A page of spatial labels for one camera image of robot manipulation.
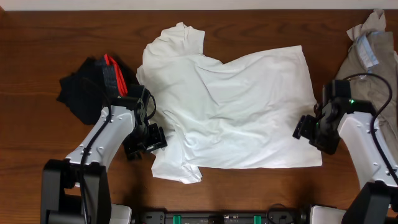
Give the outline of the white printed t-shirt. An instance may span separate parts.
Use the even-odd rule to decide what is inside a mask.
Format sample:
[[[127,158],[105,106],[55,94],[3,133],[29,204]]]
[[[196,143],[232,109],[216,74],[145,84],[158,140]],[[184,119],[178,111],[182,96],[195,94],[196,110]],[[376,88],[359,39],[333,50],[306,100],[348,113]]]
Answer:
[[[203,167],[320,166],[320,151],[293,137],[316,102],[302,47],[223,63],[204,54],[204,39],[204,31],[178,23],[143,51],[137,80],[153,94],[152,120],[167,140],[154,153],[152,175],[194,184]]]

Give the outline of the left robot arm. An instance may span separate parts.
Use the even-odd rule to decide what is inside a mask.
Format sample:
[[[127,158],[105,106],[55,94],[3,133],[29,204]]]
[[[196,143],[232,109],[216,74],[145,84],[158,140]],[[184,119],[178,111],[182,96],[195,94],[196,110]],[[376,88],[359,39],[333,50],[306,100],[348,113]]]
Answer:
[[[84,141],[64,160],[49,160],[42,173],[40,222],[131,223],[132,210],[111,202],[107,171],[120,146],[129,160],[167,146],[164,131],[150,124],[154,96],[132,85],[127,96],[105,106]]]

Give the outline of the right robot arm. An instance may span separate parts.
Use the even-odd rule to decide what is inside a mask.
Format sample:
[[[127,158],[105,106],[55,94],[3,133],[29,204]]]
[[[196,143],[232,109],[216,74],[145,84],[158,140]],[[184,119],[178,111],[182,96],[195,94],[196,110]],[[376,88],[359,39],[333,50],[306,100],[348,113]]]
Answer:
[[[360,192],[347,210],[314,205],[301,216],[304,223],[397,223],[388,215],[397,210],[397,162],[379,128],[370,101],[355,100],[348,80],[323,87],[315,116],[303,115],[293,136],[306,138],[332,155],[343,141],[356,170]]]

